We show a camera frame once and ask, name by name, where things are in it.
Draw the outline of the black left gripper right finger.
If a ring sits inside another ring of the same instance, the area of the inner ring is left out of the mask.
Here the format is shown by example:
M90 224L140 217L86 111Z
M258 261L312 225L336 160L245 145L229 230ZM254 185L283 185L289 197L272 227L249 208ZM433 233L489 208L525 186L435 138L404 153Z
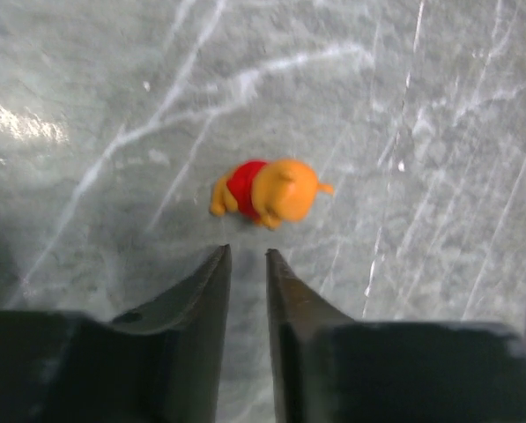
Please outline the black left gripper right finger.
M279 422L526 422L526 347L489 322L354 320L266 254Z

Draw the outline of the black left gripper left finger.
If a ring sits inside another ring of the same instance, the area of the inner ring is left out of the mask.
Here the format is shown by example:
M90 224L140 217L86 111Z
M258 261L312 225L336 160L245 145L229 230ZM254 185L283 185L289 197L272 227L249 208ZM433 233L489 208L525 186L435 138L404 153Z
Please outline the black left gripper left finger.
M212 422L231 249L101 323L58 311L0 311L0 422Z

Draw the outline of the small orange bear figure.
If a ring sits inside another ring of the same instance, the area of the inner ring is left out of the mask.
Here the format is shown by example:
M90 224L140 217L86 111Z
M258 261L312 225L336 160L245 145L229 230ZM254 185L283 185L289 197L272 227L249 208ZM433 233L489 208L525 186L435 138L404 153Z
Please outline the small orange bear figure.
M284 222L303 220L319 192L332 195L335 190L300 160L248 160L215 182L210 212L218 217L238 212L274 230Z

